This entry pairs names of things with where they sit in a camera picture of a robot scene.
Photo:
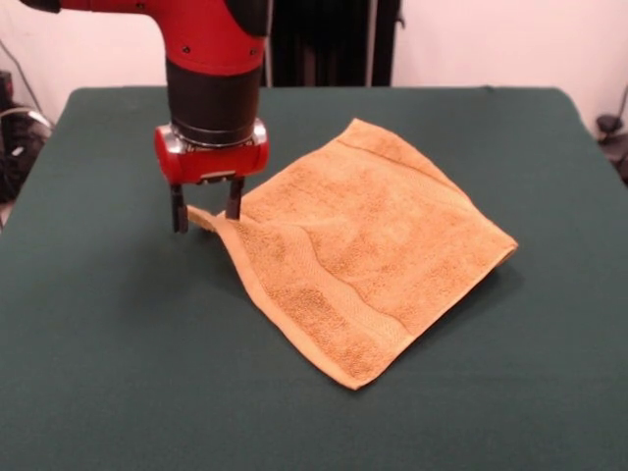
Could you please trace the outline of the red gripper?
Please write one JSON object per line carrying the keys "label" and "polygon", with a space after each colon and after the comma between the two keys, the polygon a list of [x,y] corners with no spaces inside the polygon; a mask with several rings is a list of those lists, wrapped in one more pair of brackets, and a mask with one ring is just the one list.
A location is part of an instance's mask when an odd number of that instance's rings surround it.
{"label": "red gripper", "polygon": [[236,145],[195,145],[179,137],[171,125],[157,127],[153,142],[162,174],[170,184],[175,234],[186,234],[188,231],[187,207],[181,184],[230,179],[225,217],[238,220],[245,177],[260,173],[269,160],[269,138],[259,118],[254,122],[251,137]]}

